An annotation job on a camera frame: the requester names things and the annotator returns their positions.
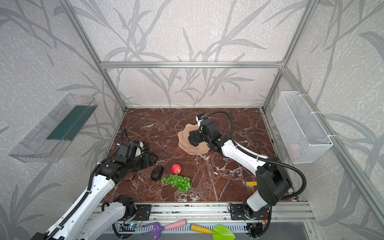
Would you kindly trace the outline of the dark avocado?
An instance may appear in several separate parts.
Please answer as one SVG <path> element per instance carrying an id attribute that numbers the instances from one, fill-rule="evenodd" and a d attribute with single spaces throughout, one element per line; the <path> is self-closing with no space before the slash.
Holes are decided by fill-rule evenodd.
<path id="1" fill-rule="evenodd" d="M 164 167 L 163 166 L 157 166 L 153 169 L 151 172 L 151 180 L 152 181 L 159 181 L 164 174 Z"/>

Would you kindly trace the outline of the red fake fruit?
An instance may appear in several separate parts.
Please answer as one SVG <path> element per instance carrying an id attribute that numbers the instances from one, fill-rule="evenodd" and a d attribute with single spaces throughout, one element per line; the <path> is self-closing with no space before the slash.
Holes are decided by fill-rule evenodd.
<path id="1" fill-rule="evenodd" d="M 172 173 L 174 175 L 179 175 L 181 173 L 181 171 L 182 171 L 181 165 L 179 165 L 179 164 L 173 164 L 172 165 Z"/>

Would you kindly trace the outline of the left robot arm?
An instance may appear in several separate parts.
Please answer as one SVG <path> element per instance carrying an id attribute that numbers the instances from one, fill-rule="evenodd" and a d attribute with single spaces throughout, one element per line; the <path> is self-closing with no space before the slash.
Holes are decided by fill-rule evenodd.
<path id="1" fill-rule="evenodd" d="M 128 173 L 137 173 L 156 164 L 147 143 L 121 143 L 113 161 L 105 159 L 92 170 L 87 188 L 46 232 L 35 233 L 34 240 L 95 240 L 118 220 L 135 217 L 137 207 L 131 197 L 120 195 L 93 220 L 89 217 L 102 199 Z"/>

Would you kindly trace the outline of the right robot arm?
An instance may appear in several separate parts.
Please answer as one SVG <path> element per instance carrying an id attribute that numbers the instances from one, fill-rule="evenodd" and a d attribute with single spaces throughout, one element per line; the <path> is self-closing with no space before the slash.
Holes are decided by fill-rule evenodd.
<path id="1" fill-rule="evenodd" d="M 286 168 L 277 157 L 269 158 L 242 148 L 233 139 L 222 135 L 212 119 L 204 120 L 200 115 L 196 120 L 198 129 L 190 131 L 188 136 L 191 146 L 196 148 L 205 142 L 212 151 L 236 161 L 255 175 L 257 190 L 244 202 L 248 212 L 275 206 L 282 200 L 292 183 Z"/>

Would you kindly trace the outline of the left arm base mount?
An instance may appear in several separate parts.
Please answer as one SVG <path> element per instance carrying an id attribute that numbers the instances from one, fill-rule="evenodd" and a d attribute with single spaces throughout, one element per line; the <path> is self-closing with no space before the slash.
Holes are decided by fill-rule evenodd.
<path id="1" fill-rule="evenodd" d="M 151 204 L 138 204 L 135 205 L 136 208 L 136 213 L 134 217 L 132 217 L 132 221 L 149 221 L 150 215 L 151 215 L 151 209 L 152 205 Z"/>

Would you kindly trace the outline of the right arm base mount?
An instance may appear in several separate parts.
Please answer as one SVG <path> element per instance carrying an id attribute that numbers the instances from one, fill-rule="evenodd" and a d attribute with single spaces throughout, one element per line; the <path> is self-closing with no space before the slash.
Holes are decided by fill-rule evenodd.
<path id="1" fill-rule="evenodd" d="M 227 205 L 231 220 L 234 221 L 264 221 L 268 219 L 270 208 L 262 207 L 259 211 L 255 212 L 245 203 Z"/>

